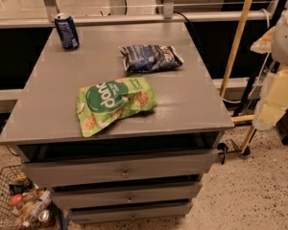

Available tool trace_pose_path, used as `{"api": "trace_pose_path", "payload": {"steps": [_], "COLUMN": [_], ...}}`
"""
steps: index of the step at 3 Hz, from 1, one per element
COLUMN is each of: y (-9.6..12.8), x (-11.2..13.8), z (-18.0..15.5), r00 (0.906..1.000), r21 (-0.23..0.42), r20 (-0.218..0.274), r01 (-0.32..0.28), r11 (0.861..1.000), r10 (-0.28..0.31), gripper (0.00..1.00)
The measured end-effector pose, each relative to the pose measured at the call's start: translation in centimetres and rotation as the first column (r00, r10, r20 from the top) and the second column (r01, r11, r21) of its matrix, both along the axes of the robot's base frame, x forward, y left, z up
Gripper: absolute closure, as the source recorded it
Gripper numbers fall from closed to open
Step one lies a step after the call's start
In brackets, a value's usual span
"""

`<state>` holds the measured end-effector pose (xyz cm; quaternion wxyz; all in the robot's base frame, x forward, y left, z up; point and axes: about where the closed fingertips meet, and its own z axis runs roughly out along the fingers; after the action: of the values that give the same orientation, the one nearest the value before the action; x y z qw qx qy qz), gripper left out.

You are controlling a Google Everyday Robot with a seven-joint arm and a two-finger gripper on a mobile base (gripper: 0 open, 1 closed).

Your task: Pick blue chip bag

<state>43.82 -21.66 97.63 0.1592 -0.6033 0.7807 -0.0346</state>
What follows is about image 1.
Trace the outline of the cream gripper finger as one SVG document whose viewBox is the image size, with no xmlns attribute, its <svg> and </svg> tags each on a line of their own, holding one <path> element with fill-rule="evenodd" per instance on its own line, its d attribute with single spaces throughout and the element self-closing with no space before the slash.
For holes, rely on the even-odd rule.
<svg viewBox="0 0 288 230">
<path fill-rule="evenodd" d="M 263 82 L 252 125 L 258 130 L 274 127 L 288 109 L 288 66 L 269 73 Z"/>
</svg>

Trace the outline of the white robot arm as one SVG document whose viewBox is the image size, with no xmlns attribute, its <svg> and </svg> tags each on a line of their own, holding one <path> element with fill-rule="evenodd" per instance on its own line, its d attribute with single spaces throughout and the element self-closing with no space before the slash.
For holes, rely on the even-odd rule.
<svg viewBox="0 0 288 230">
<path fill-rule="evenodd" d="M 257 39 L 251 50 L 270 53 L 279 62 L 276 74 L 268 73 L 254 111 L 252 125 L 258 130 L 274 127 L 288 109 L 288 10 L 285 10 L 272 29 Z"/>
</svg>

